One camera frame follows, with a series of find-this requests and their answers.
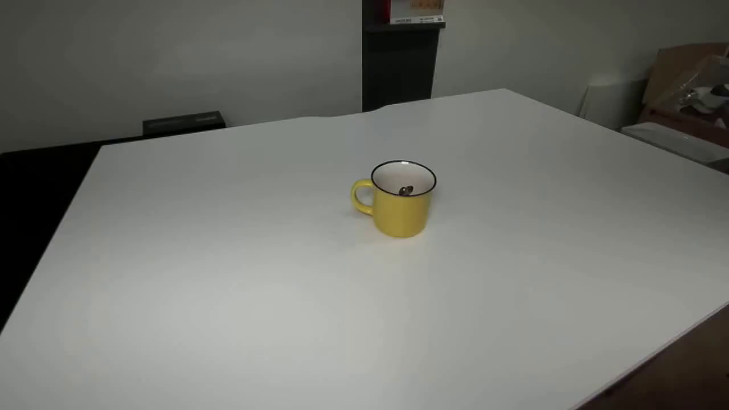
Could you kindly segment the white foam board stack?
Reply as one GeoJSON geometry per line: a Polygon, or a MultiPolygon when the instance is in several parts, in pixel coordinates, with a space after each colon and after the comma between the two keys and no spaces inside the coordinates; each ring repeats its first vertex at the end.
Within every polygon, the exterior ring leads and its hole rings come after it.
{"type": "Polygon", "coordinates": [[[729,148],[671,130],[660,124],[625,125],[622,132],[699,163],[712,163],[729,157],[729,148]]]}

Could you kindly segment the red and white poster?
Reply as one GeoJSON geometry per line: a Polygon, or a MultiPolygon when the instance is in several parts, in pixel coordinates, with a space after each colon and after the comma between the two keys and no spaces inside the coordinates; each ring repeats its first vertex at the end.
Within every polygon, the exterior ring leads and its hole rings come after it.
{"type": "Polygon", "coordinates": [[[443,0],[390,0],[388,21],[402,23],[441,23],[443,0]]]}

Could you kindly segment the dark pillar with poster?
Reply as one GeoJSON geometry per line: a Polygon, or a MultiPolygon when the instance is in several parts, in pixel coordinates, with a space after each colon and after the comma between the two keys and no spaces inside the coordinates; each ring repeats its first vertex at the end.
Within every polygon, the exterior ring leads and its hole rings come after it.
{"type": "Polygon", "coordinates": [[[432,94],[441,23],[392,26],[392,0],[363,0],[363,109],[432,94]]]}

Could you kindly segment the black and silver pen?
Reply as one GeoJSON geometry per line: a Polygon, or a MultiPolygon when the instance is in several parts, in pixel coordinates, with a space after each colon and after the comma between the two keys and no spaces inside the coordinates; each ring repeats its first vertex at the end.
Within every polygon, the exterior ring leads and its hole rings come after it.
{"type": "Polygon", "coordinates": [[[414,187],[413,185],[400,187],[399,197],[414,197],[414,187]]]}

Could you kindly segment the brown cardboard box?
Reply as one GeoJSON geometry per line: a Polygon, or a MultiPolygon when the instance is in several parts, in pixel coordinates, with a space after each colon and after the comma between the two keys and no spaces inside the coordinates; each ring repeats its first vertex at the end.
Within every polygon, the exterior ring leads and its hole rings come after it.
{"type": "Polygon", "coordinates": [[[663,48],[643,94],[643,120],[660,124],[691,137],[729,148],[726,43],[688,43],[663,48]]]}

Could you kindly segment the yellow enamel mug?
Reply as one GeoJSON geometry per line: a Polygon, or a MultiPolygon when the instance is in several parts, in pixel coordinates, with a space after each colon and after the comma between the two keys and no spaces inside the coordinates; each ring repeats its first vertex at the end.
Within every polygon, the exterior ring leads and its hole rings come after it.
{"type": "Polygon", "coordinates": [[[351,185],[348,200],[382,235],[408,239],[425,228],[434,187],[438,176],[431,167],[414,160],[388,160],[351,185]],[[414,187],[414,197],[399,197],[405,185],[414,187]]]}

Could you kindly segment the black box behind table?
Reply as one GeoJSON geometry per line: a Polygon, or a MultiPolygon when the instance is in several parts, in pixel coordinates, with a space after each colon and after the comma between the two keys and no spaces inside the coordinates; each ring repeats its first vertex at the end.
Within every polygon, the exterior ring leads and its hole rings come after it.
{"type": "Polygon", "coordinates": [[[147,119],[144,124],[146,137],[173,137],[173,135],[191,135],[204,130],[219,130],[226,125],[226,119],[219,111],[197,111],[165,119],[147,119]]]}

